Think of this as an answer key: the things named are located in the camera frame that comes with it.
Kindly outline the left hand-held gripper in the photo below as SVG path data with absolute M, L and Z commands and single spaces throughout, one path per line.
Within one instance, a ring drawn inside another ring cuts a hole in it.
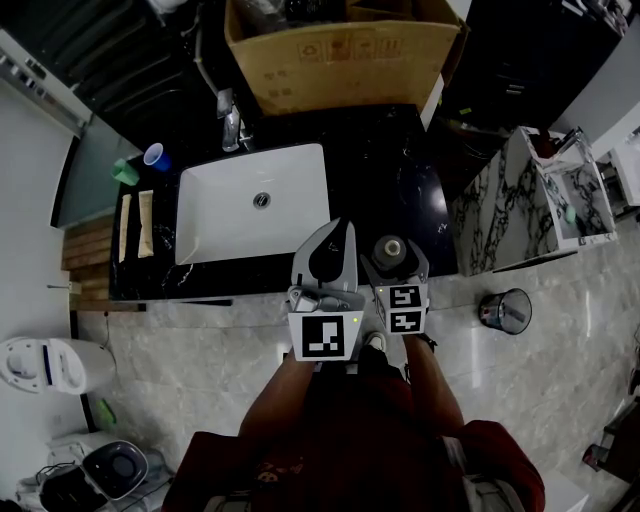
M 295 358 L 350 360 L 365 308 L 365 298 L 352 293 L 358 285 L 352 222 L 337 218 L 317 229 L 296 251 L 291 281 L 299 285 L 288 290 L 288 325 Z

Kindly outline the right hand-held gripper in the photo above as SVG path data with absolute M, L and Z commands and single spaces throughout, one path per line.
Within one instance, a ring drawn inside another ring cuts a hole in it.
M 430 307 L 428 297 L 429 261 L 420 247 L 408 240 L 418 264 L 412 271 L 414 282 L 386 286 L 370 260 L 363 254 L 360 260 L 373 288 L 376 313 L 385 330 L 391 335 L 422 334 Z

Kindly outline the small clear glass bottle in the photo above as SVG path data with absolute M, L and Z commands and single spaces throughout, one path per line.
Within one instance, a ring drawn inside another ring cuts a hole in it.
M 417 262 L 408 243 L 395 235 L 384 235 L 375 243 L 372 260 L 385 279 L 407 279 Z

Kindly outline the person's right forearm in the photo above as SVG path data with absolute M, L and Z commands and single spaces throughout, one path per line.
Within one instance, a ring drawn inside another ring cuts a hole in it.
M 416 420 L 430 434 L 456 434 L 464 426 L 463 415 L 434 352 L 413 334 L 405 335 L 403 342 Z

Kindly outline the person's left forearm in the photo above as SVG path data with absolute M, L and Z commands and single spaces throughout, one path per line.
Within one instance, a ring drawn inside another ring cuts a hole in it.
M 288 434 L 303 414 L 315 366 L 298 361 L 291 350 L 249 407 L 239 436 L 266 441 Z

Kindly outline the white rectangular sink basin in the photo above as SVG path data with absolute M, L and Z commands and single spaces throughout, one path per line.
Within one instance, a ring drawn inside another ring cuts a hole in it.
M 209 162 L 181 174 L 175 263 L 292 253 L 329 221 L 319 143 Z

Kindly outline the marble-pattern vanity cabinet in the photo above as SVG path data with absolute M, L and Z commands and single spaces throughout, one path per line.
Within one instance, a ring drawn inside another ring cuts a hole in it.
M 458 266 L 466 276 L 526 268 L 617 238 L 611 206 L 591 148 L 566 134 L 514 130 L 452 204 Z M 564 210 L 571 205 L 576 223 Z

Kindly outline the black marble counter table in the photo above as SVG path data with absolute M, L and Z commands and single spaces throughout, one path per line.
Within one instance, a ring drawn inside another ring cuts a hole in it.
M 415 107 L 349 107 L 263 119 L 253 142 L 260 150 L 320 143 L 330 214 L 353 222 L 359 252 L 371 249 L 384 234 L 396 234 L 421 248 L 430 263 L 430 276 L 457 273 L 453 227 L 435 164 L 437 145 L 424 132 Z M 136 196 L 152 191 L 154 254 L 138 258 L 140 223 L 132 219 L 126 259 L 111 262 L 112 300 L 205 300 L 283 292 L 289 287 L 290 254 L 176 264 L 181 174 L 147 170 L 140 158 L 133 164 L 140 181 L 120 192 Z

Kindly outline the tall chrome faucet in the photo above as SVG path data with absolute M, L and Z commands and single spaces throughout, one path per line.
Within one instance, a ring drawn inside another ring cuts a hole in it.
M 241 147 L 249 149 L 251 135 L 241 118 L 237 107 L 233 90 L 223 89 L 218 92 L 216 114 L 223 120 L 222 149 L 226 153 L 232 153 Z

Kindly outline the person's red shirt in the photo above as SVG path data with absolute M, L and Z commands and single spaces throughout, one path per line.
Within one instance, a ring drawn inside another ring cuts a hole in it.
M 268 438 L 194 434 L 162 512 L 543 512 L 543 480 L 499 423 L 416 420 L 398 377 L 316 374 Z

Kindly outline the beige tube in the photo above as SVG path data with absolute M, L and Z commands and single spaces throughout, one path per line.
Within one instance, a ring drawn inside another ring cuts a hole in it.
M 152 224 L 152 202 L 153 191 L 140 191 L 138 194 L 139 215 L 140 215 L 140 237 L 138 246 L 138 257 L 140 259 L 154 255 L 153 250 L 153 224 Z

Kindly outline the large cardboard box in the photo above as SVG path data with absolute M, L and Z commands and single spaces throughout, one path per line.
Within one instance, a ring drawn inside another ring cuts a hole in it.
M 412 21 L 311 25 L 253 36 L 233 3 L 226 42 L 262 113 L 427 104 L 456 70 L 469 33 L 446 0 L 414 0 Z

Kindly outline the thin beige packet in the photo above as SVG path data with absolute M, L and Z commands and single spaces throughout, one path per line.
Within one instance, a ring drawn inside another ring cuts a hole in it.
M 130 194 L 125 194 L 122 198 L 120 223 L 119 223 L 119 247 L 118 247 L 119 263 L 122 263 L 126 257 L 127 231 L 128 231 L 131 199 L 132 199 L 132 196 Z

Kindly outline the blue plastic cup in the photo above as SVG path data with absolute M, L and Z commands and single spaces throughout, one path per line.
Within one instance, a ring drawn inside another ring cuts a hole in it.
M 161 172 L 169 171 L 172 166 L 171 158 L 161 143 L 154 143 L 147 148 L 143 163 Z

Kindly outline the slim angled chrome faucet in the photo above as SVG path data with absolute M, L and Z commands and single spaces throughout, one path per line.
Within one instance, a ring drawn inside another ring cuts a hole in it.
M 583 145 L 584 142 L 583 130 L 580 127 L 576 127 L 567 133 L 560 142 L 556 144 L 555 156 L 560 157 L 575 144 Z

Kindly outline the green plastic cup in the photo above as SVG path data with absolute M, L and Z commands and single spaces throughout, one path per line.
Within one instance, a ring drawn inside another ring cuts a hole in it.
M 118 159 L 114 163 L 111 176 L 114 180 L 127 186 L 135 186 L 140 179 L 138 171 L 124 159 Z

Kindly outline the wooden pallet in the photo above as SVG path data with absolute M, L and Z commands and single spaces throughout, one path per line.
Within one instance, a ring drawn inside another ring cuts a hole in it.
M 112 301 L 109 296 L 114 215 L 67 229 L 61 267 L 69 272 L 69 307 L 75 312 L 143 312 L 143 304 Z

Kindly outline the black ribbed metal appliance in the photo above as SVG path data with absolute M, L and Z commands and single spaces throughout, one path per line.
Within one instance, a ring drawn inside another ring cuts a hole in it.
M 82 84 L 96 114 L 141 150 L 165 146 L 179 161 L 222 153 L 216 98 L 182 44 L 132 44 Z
M 147 0 L 0 0 L 0 28 L 91 103 L 149 69 L 165 38 Z

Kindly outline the black cabinet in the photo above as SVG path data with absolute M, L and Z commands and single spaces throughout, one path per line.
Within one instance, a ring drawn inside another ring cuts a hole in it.
M 633 0 L 472 0 L 442 116 L 479 129 L 548 128 L 629 28 Z

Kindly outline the white toilet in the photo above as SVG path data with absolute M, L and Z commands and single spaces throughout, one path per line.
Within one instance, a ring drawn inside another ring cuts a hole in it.
M 0 343 L 0 378 L 23 392 L 82 395 L 110 382 L 113 355 L 84 340 L 16 337 Z

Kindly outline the white plastic appliance panel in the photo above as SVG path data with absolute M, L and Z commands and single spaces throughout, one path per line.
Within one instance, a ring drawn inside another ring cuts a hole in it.
M 174 14 L 184 5 L 198 5 L 201 0 L 146 0 L 156 14 L 164 16 Z

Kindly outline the white framed door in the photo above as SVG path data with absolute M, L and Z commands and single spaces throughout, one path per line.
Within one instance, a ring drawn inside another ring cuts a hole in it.
M 74 92 L 2 28 L 0 80 L 77 138 L 92 120 L 92 111 Z

